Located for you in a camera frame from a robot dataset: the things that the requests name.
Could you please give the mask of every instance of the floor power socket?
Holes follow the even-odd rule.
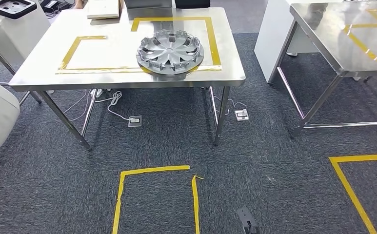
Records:
[[[128,127],[140,127],[142,126],[142,116],[129,116]]]
[[[236,114],[237,121],[245,121],[249,120],[249,114],[247,113],[246,109],[243,109],[241,111],[234,111]]]

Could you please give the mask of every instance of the desk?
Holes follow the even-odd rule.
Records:
[[[140,41],[160,29],[185,30],[198,37],[204,60],[193,72],[160,75],[144,72],[136,59]],[[49,51],[50,43],[57,44]],[[17,91],[38,91],[86,149],[84,139],[92,101],[82,132],[72,125],[45,90],[98,88],[167,88],[223,86],[217,114],[211,98],[218,144],[231,86],[245,75],[223,8],[124,9],[120,19],[90,20],[83,10],[64,10],[10,81]]]
[[[278,64],[277,71],[301,118],[292,135],[297,136],[302,129],[377,125],[377,122],[308,124],[344,77],[377,76],[377,1],[296,3],[291,5],[290,12],[296,20],[290,35],[300,27],[337,74],[304,114]],[[290,35],[286,45],[292,40]]]

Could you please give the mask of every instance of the metal frame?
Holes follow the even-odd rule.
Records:
[[[216,110],[216,103],[214,101],[213,87],[210,86],[208,90],[210,92],[211,108],[213,111],[214,126],[216,128],[216,137],[214,138],[213,144],[218,145],[220,143],[221,132],[223,131],[223,123],[226,116],[225,113],[227,109],[228,96],[230,94],[230,86],[223,87],[223,95],[221,97],[220,111],[218,115]]]
[[[336,128],[336,127],[356,127],[356,126],[377,126],[377,122],[356,122],[356,123],[331,123],[331,124],[308,124],[310,119],[315,115],[315,113],[319,110],[319,108],[323,105],[323,103],[326,101],[326,99],[331,95],[331,93],[336,89],[340,81],[344,78],[339,75],[336,75],[333,81],[329,84],[329,86],[326,88],[326,90],[323,92],[323,94],[317,99],[317,101],[314,103],[314,105],[310,108],[309,112],[305,114],[300,107],[298,100],[295,97],[295,94],[293,93],[292,89],[290,88],[289,82],[287,82],[286,76],[284,75],[282,69],[280,68],[281,62],[284,59],[284,56],[286,55],[287,49],[289,48],[290,42],[292,41],[293,35],[297,29],[298,23],[294,21],[293,26],[290,29],[289,36],[287,41],[285,42],[281,54],[279,55],[277,64],[276,64],[276,70],[279,73],[281,80],[283,81],[283,84],[286,86],[287,92],[289,93],[290,98],[293,101],[293,104],[296,107],[296,110],[298,111],[299,117],[300,117],[300,123],[299,125],[291,132],[292,137],[299,136],[300,132],[303,129],[314,129],[314,128]],[[273,80],[275,76],[275,72],[270,77],[270,81]]]
[[[3,64],[3,66],[6,67],[6,69],[12,74],[15,75],[16,71],[13,69],[13,67],[10,65],[10,63],[0,54],[0,62]],[[0,82],[1,86],[9,86],[9,83],[6,82]],[[19,105],[22,105],[24,101],[26,101],[28,96],[32,96],[39,104],[42,103],[41,99],[36,95],[34,92],[27,91],[24,93],[24,95],[19,99]]]
[[[217,114],[216,103],[214,102],[213,87],[209,87],[209,91],[210,91],[210,98],[211,98],[212,111],[213,111],[213,117],[214,117],[213,120],[214,120],[214,124],[216,128],[216,136],[213,141],[213,144],[218,145],[221,138],[221,132],[223,130],[223,123],[225,119],[224,113],[226,112],[226,109],[227,109],[228,97],[230,94],[230,86],[223,87],[223,95],[221,97],[221,105],[220,105],[219,114]],[[90,93],[91,104],[89,105],[86,111],[85,121],[83,123],[81,132],[79,132],[78,129],[68,119],[68,117],[66,117],[63,111],[56,105],[56,103],[52,100],[52,98],[48,95],[46,91],[38,91],[38,93],[42,97],[42,99],[46,102],[46,104],[50,107],[50,109],[52,109],[52,111],[61,119],[63,124],[66,125],[66,127],[68,127],[69,131],[85,147],[85,149],[88,151],[92,150],[92,147],[89,145],[89,143],[85,139],[85,134],[88,128],[89,119],[92,114],[92,110],[94,108],[97,89],[93,89]]]
[[[73,123],[68,119],[68,117],[66,117],[63,111],[56,105],[56,103],[52,100],[52,98],[49,96],[49,94],[46,91],[38,91],[38,93],[46,102],[46,104],[50,107],[50,109],[52,109],[52,111],[55,112],[55,114],[62,120],[63,124],[65,124],[66,127],[68,127],[68,129],[76,137],[76,139],[85,147],[85,149],[88,151],[92,150],[92,147],[85,140],[85,134],[88,128],[88,123],[89,123],[92,110],[94,109],[97,89],[93,89],[91,91],[91,104],[89,105],[88,110],[86,111],[85,122],[83,124],[81,133],[75,128]]]

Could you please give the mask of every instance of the yellow tape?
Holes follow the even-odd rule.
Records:
[[[123,171],[123,172],[121,172],[121,175],[124,174],[124,176],[127,176],[127,175],[135,175],[135,174],[141,174],[141,173],[147,173],[147,172],[165,172],[165,171],[189,170],[189,169],[190,169],[189,165],[152,167],[152,168]]]
[[[124,180],[125,180],[125,175],[121,173],[121,176],[119,178],[118,198],[117,198],[117,205],[115,207],[114,228],[112,230],[112,234],[118,234],[119,216],[121,212],[121,196],[122,196],[122,191],[123,191]]]
[[[123,192],[123,184],[125,180],[125,176],[127,175],[136,175],[142,173],[149,173],[149,172],[165,172],[165,171],[176,171],[176,170],[189,170],[189,165],[181,165],[181,166],[167,166],[167,167],[152,167],[152,168],[144,168],[144,169],[135,169],[130,171],[123,171],[119,177],[119,188],[118,188],[118,198],[117,204],[115,206],[115,215],[114,215],[114,227],[112,229],[112,234],[118,234],[119,232],[119,216],[121,210],[121,196]]]
[[[363,209],[361,203],[359,202],[357,196],[355,195],[354,190],[352,189],[351,185],[349,184],[348,180],[346,179],[345,175],[343,174],[343,171],[340,169],[338,162],[335,161],[335,157],[329,157],[333,168],[336,171],[337,176],[339,177],[340,181],[343,184],[343,187],[345,188],[346,192],[348,193],[349,197],[351,198],[353,204],[355,205],[355,208],[357,209],[360,217],[362,218],[363,223],[365,224],[366,228],[368,229],[370,234],[377,234],[374,226],[372,225],[372,222],[370,221],[368,215],[366,214],[365,210]]]
[[[377,9],[367,9],[367,12],[371,14],[377,20]],[[377,61],[377,55],[375,55],[363,42],[361,42],[355,35],[351,33],[353,28],[377,28],[377,23],[364,23],[364,24],[348,24],[343,31],[350,39],[363,51],[370,59]]]
[[[193,71],[221,71],[221,60],[218,53],[216,35],[214,33],[213,23],[211,17],[158,17],[158,18],[134,18],[131,26],[131,32],[136,32],[138,30],[140,21],[175,21],[175,20],[203,20],[207,29],[207,36],[210,45],[211,59],[213,61],[213,66],[197,66],[191,69],[189,72]],[[55,73],[59,74],[90,74],[90,73],[140,73],[146,72],[151,73],[146,68],[140,67],[101,67],[101,68],[67,68],[73,54],[78,48],[82,40],[89,39],[106,39],[106,36],[83,36],[77,37],[72,46],[69,48],[65,57],[60,64],[60,68]]]
[[[349,184],[348,180],[345,177],[342,169],[339,167],[339,163],[342,162],[362,162],[362,161],[375,161],[377,160],[377,155],[361,155],[361,156],[339,156],[339,157],[329,157],[329,160],[336,171],[337,176],[339,177],[340,181],[343,184],[346,192],[348,193],[349,197],[351,198],[355,208],[357,209],[360,217],[362,218],[363,223],[365,224],[366,228],[368,229],[370,234],[376,234],[376,230],[372,225],[368,215],[366,214],[365,210],[363,209],[359,199],[357,198],[354,190],[352,189],[351,185]]]
[[[350,31],[349,31],[349,28],[345,28],[343,30],[348,36],[350,39],[352,39],[352,41],[363,51],[365,52],[365,54],[370,58],[370,59],[375,59],[377,56],[370,50],[368,49],[368,47],[362,42],[360,41],[357,37],[355,37],[355,35],[353,35]]]
[[[375,161],[377,160],[377,155],[360,155],[360,156],[338,156],[329,157],[330,161],[333,162],[360,162],[360,161]]]
[[[203,179],[199,176],[194,176],[191,180],[191,187],[193,188],[194,199],[194,220],[196,222],[196,234],[200,234],[200,218],[199,218],[199,205],[198,205],[198,192],[196,178]]]
[[[78,48],[80,42],[82,40],[101,40],[101,39],[106,39],[106,36],[83,36],[83,37],[76,37],[74,42],[71,45],[71,48],[69,48],[68,53],[66,53],[65,57],[62,60],[62,63],[60,64],[61,69],[66,69],[68,66],[68,63],[72,59],[73,54],[75,53],[76,49]]]
[[[213,65],[221,65],[220,55],[218,53],[216,35],[214,34],[211,17],[158,17],[158,18],[134,18],[131,26],[131,32],[138,30],[140,21],[185,21],[185,20],[203,20],[207,29],[208,42],[210,44],[211,59]]]
[[[209,71],[221,71],[221,66],[197,66],[188,72],[209,72]],[[152,73],[152,71],[146,69],[145,67],[101,67],[101,68],[67,68],[63,70],[58,70],[56,74],[94,74],[94,73]]]

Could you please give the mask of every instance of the table leg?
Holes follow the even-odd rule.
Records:
[[[220,142],[221,132],[223,130],[223,124],[224,124],[224,118],[225,113],[227,109],[227,103],[228,103],[228,96],[230,94],[230,86],[225,86],[223,88],[223,96],[221,97],[221,106],[220,106],[220,112],[218,114],[218,124],[216,129],[216,138],[214,139],[214,144],[218,145]]]
[[[280,67],[281,62],[283,61],[284,56],[286,55],[287,49],[289,49],[290,42],[292,41],[293,35],[295,34],[297,27],[298,27],[298,23],[295,20],[293,22],[292,27],[290,28],[290,31],[287,35],[287,40],[284,42],[284,44],[282,46],[281,52],[280,52],[279,57],[276,61],[276,66],[273,69],[272,74],[270,75],[269,81],[267,83],[273,83],[273,80],[274,80],[275,75],[276,75],[277,68]]]
[[[16,71],[13,69],[13,67],[10,65],[10,63],[0,54],[0,62],[3,64],[3,66],[6,67],[6,69],[12,74],[15,75]],[[2,86],[8,86],[6,83],[1,82],[0,85]],[[39,104],[42,103],[40,98],[33,92],[26,92],[25,95],[20,99],[19,103],[24,103],[28,95],[31,95]]]
[[[88,142],[83,138],[83,136],[78,132],[78,130],[74,127],[71,121],[66,117],[62,110],[56,105],[56,103],[52,100],[52,98],[48,95],[46,91],[38,91],[39,95],[43,98],[43,100],[48,104],[50,109],[62,120],[63,124],[68,127],[71,133],[82,143],[86,150],[92,150],[91,146]]]
[[[296,127],[293,132],[292,136],[297,137],[301,130],[305,127],[305,125],[310,121],[310,119],[313,117],[313,115],[319,110],[319,108],[323,105],[323,103],[326,101],[326,99],[330,96],[330,94],[336,89],[337,85],[340,83],[340,81],[343,79],[343,77],[340,77],[339,75],[336,75],[333,81],[329,84],[329,86],[326,88],[326,90],[323,92],[323,94],[319,97],[319,99],[314,103],[312,108],[310,108],[310,111],[305,115],[305,117],[301,120],[298,127]]]
[[[39,104],[42,103],[42,100],[40,99],[40,97],[39,97],[37,94],[35,94],[35,92],[30,91],[29,94],[30,94],[30,96],[32,96],[32,98],[33,98],[37,103],[39,103]]]

